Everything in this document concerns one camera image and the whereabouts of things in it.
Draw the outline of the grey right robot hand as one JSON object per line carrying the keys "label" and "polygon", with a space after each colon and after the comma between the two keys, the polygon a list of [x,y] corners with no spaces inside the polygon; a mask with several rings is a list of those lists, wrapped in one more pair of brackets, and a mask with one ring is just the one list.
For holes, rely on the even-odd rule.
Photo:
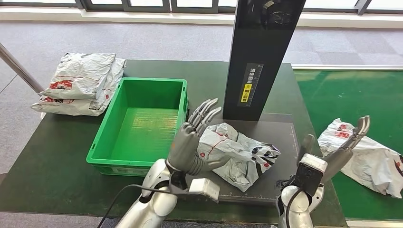
{"label": "grey right robot hand", "polygon": [[346,140],[336,150],[330,152],[323,158],[316,157],[311,153],[315,137],[307,135],[299,149],[297,157],[297,172],[294,180],[308,178],[311,182],[321,177],[320,184],[326,183],[338,173],[352,158],[352,149],[366,136],[370,126],[370,116],[360,117],[357,127],[348,129],[347,124],[339,123],[334,136]]}

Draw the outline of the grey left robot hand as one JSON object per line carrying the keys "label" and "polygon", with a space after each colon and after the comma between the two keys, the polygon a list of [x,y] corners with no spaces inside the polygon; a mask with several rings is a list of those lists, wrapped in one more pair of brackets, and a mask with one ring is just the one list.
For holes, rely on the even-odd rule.
{"label": "grey left robot hand", "polygon": [[207,99],[189,115],[180,126],[172,142],[166,164],[176,171],[195,176],[200,172],[212,171],[226,164],[230,157],[223,156],[217,160],[203,160],[197,155],[200,137],[208,124],[217,116],[222,107],[213,107],[218,98]]}

